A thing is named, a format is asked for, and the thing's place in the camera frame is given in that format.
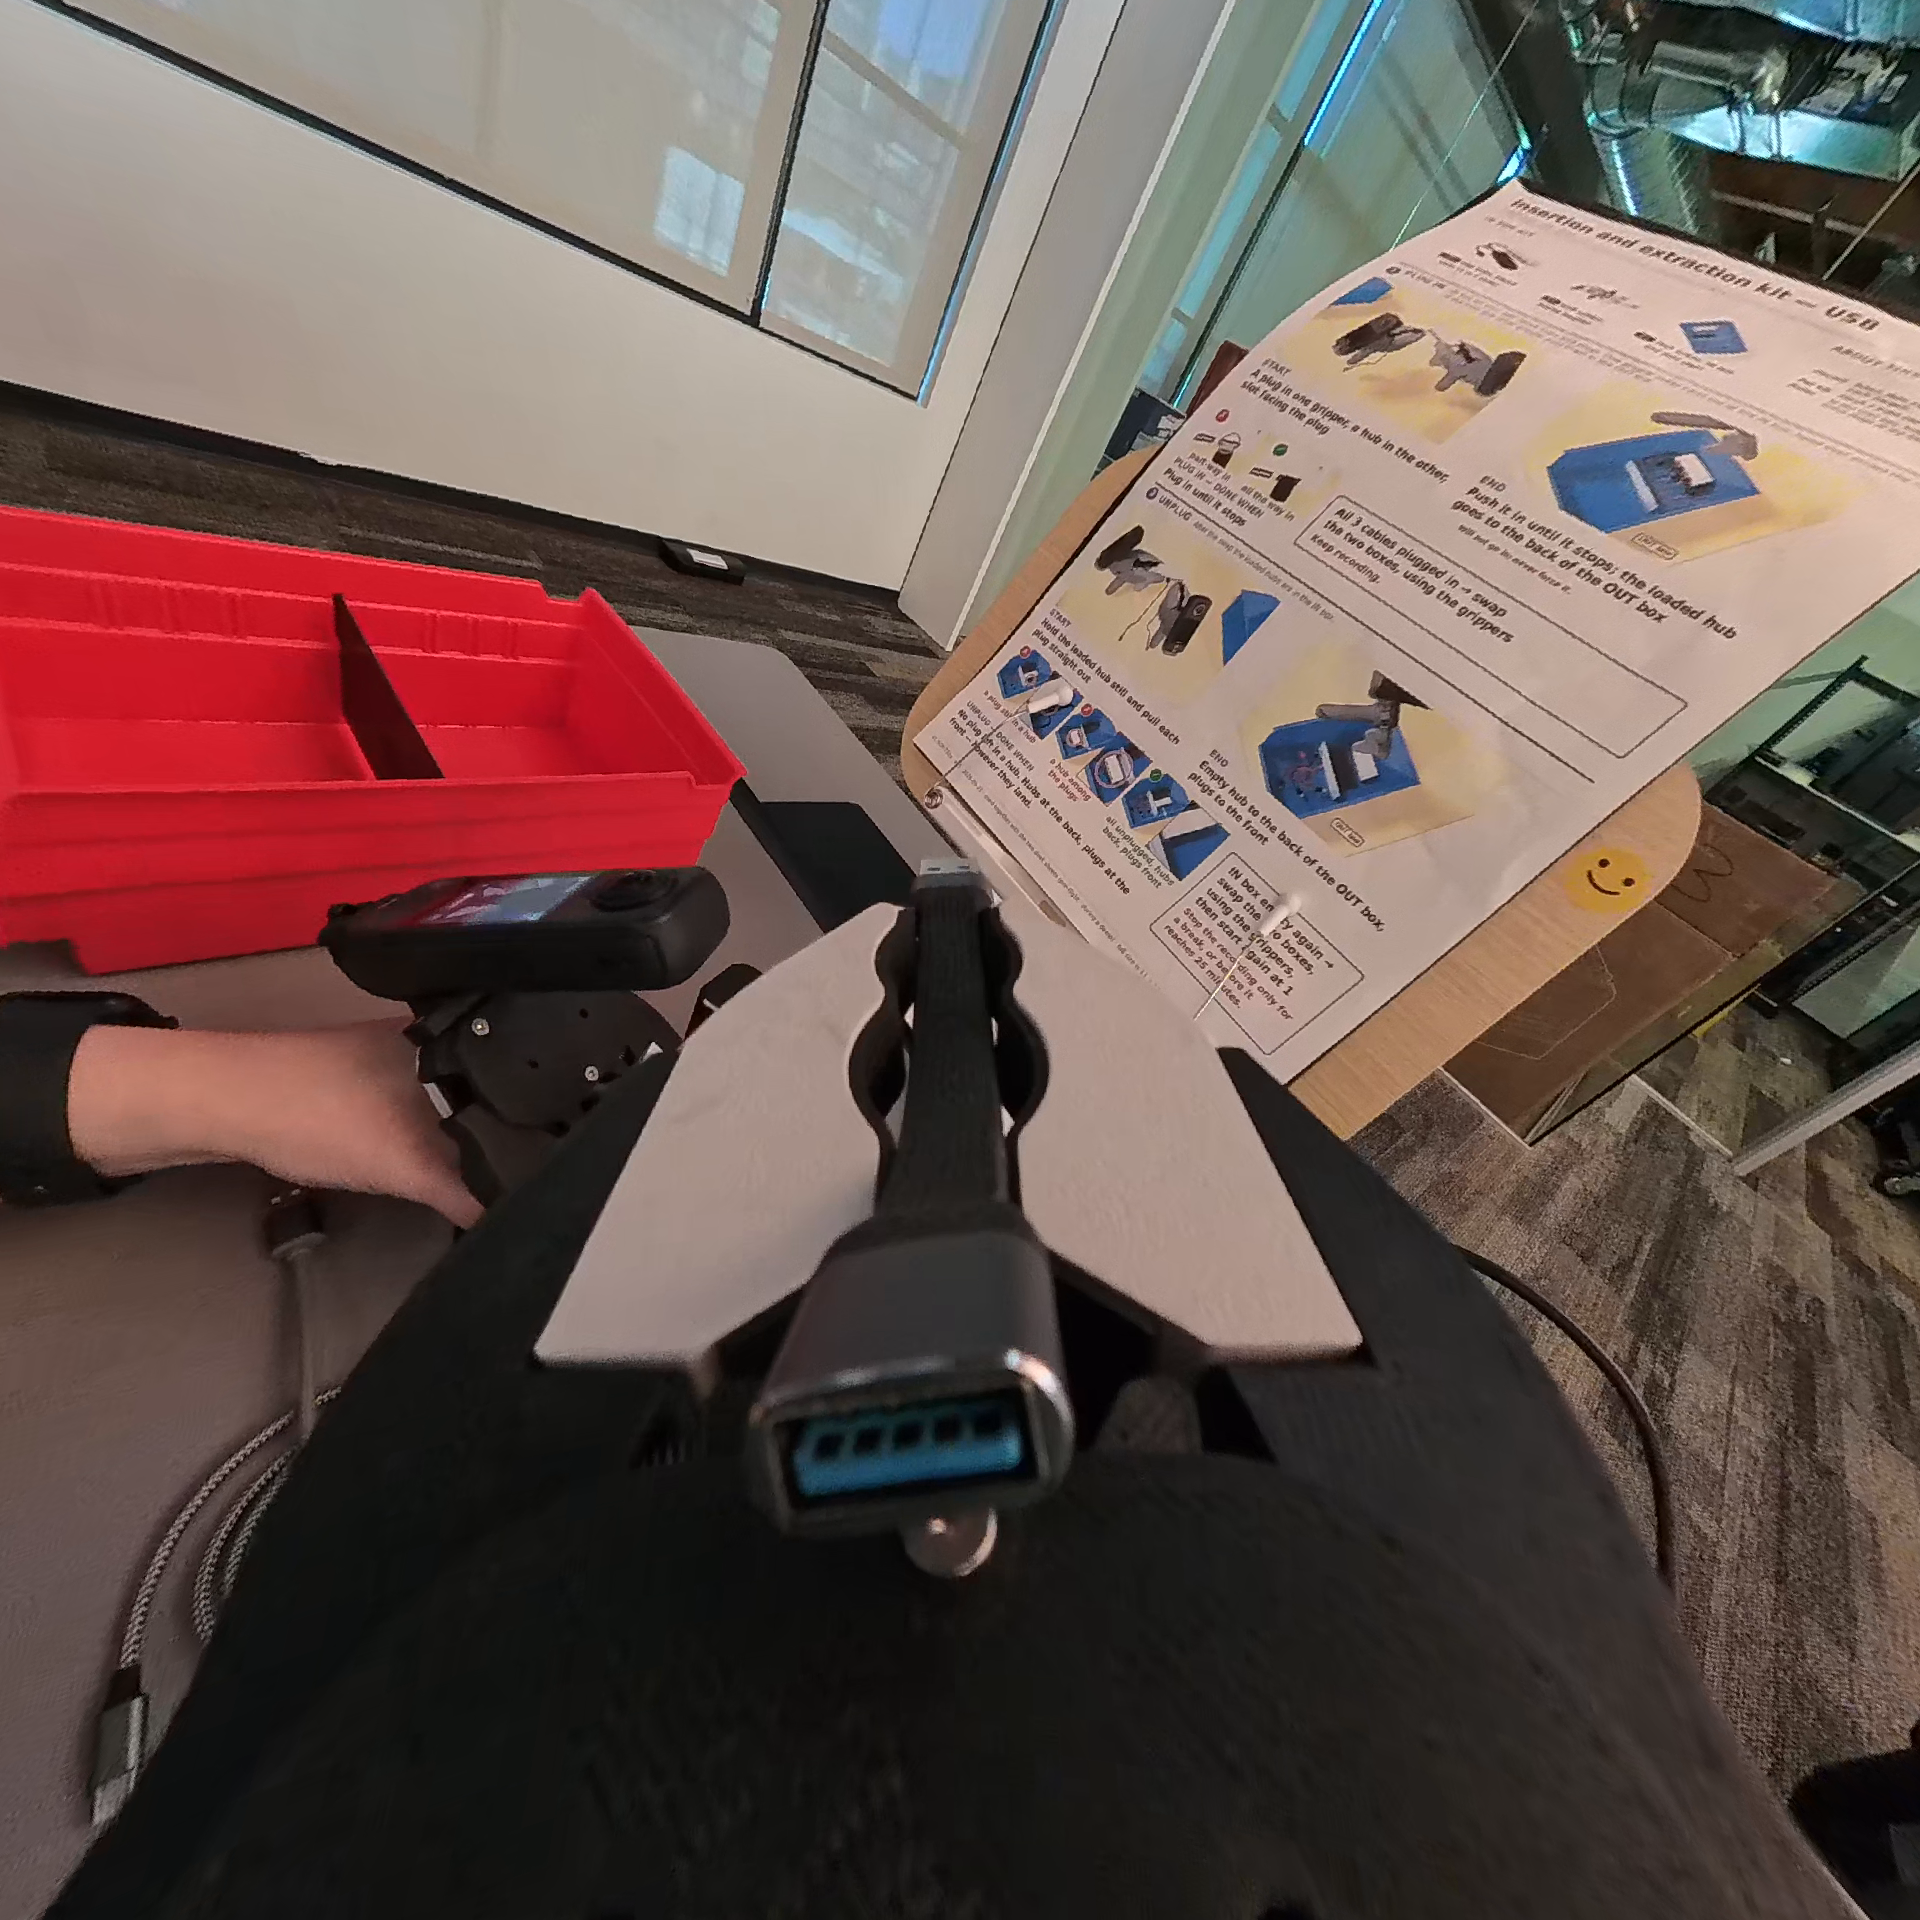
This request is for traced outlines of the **wooden backing board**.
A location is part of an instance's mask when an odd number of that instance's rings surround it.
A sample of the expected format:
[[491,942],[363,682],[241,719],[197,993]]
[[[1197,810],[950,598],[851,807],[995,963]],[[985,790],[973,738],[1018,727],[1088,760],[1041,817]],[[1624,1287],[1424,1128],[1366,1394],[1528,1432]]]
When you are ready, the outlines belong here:
[[[1014,578],[954,644],[910,711],[897,755],[903,787],[954,849],[968,849],[979,830],[954,800],[945,799],[936,769],[921,750],[921,735],[966,676],[987,663],[992,649],[1016,633],[1030,609],[1152,460],[1149,451],[1129,454],[1088,480]],[[1649,870],[1655,889],[1638,903],[1643,907],[1688,863],[1698,820],[1695,776],[1688,767],[1675,764],[1509,898],[1383,1011],[1368,1015],[1347,1038],[1296,1075],[1288,1082],[1293,1098],[1334,1136],[1355,1136],[1630,918],[1592,914],[1568,902],[1563,874],[1573,854],[1637,850]]]

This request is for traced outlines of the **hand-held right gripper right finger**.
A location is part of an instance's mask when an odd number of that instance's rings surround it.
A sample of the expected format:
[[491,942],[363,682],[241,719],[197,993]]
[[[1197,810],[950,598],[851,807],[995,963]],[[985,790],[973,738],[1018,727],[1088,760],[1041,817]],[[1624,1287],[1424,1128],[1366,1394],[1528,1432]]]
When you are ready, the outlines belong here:
[[1045,1246],[1217,1361],[1357,1356],[1352,1313],[1202,1030],[1022,903],[1000,922],[1046,1063],[1014,1146]]

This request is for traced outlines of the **person's left hand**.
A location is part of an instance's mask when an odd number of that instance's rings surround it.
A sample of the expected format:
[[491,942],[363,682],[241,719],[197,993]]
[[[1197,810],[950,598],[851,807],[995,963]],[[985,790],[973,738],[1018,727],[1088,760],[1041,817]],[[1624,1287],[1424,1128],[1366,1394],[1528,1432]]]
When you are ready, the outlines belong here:
[[78,1160],[106,1177],[243,1163],[305,1188],[419,1206],[456,1230],[482,1214],[416,1049],[390,1022],[94,1026],[65,1080],[65,1131]]

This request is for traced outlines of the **glass wall window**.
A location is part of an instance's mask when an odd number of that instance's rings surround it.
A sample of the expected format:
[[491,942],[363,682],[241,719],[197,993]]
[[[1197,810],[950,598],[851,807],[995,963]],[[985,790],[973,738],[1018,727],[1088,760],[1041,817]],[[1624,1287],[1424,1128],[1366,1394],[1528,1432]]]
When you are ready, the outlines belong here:
[[104,3],[112,30],[922,398],[1041,3]]

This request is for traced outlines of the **red plastic bin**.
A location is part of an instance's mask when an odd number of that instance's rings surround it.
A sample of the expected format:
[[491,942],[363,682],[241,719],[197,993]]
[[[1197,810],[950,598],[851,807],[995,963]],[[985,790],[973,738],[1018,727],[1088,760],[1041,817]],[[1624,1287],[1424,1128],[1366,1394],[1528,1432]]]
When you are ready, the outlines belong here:
[[[301,950],[424,881],[697,863],[745,778],[595,593],[1,512],[1,934],[106,976]],[[339,593],[437,758],[376,783]]]

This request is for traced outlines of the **printed instruction sheet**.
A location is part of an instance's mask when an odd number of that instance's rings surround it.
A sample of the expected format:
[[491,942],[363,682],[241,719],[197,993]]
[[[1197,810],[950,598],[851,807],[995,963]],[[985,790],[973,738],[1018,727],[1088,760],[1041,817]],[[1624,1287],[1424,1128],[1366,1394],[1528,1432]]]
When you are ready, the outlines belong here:
[[918,750],[1285,1078],[1915,576],[1915,324],[1509,183],[1278,324]]

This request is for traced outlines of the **braided usb cable blue tape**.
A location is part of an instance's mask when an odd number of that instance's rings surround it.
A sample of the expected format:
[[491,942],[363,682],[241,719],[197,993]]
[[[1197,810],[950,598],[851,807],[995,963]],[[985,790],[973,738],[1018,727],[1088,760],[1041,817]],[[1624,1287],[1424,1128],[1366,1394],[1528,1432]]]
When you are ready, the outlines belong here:
[[251,1542],[272,1499],[293,1470],[295,1455],[313,1433],[320,1414],[338,1398],[320,1378],[321,1332],[314,1308],[314,1260],[329,1239],[320,1191],[281,1187],[259,1224],[263,1251],[279,1274],[295,1354],[295,1404],[221,1459],[166,1521],[131,1586],[94,1724],[86,1775],[86,1827],[106,1828],[136,1786],[152,1745],[152,1694],[143,1656],[155,1608],[179,1548],[218,1510],[187,1583],[185,1611],[193,1644],[205,1646],[232,1594]]

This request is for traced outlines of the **black bin divider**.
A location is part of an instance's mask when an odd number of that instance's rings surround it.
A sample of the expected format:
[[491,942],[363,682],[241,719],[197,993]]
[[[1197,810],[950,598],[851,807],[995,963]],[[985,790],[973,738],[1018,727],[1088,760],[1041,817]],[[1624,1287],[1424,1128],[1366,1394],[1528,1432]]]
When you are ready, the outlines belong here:
[[440,764],[427,747],[383,663],[361,632],[346,600],[329,600],[336,642],[339,711],[353,747],[376,783],[438,783]]

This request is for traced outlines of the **black wristband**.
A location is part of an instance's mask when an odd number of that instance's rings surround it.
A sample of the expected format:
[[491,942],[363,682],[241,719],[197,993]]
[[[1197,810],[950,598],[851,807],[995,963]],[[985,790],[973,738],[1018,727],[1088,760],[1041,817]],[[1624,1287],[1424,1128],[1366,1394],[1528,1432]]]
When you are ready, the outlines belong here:
[[106,1175],[72,1146],[65,1098],[85,1035],[96,1026],[178,1030],[122,993],[7,993],[1,998],[1,1202],[48,1210],[109,1198],[143,1177]]

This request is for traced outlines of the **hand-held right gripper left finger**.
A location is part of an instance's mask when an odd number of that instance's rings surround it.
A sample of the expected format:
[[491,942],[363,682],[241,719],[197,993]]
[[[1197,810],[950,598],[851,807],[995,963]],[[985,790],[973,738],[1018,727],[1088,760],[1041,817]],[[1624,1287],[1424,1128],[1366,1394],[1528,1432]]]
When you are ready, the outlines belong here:
[[867,907],[683,1042],[535,1344],[542,1366],[698,1374],[873,1211],[880,1144],[849,1054],[882,1006],[875,953],[896,922]]

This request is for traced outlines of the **cardboard box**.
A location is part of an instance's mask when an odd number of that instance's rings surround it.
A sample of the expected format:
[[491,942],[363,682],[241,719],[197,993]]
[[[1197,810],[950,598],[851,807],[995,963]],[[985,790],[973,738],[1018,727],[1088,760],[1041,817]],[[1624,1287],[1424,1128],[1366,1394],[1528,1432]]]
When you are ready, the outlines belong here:
[[1760,983],[1781,936],[1807,931],[1831,886],[1719,807],[1686,866],[1602,942],[1447,1063],[1534,1146]]

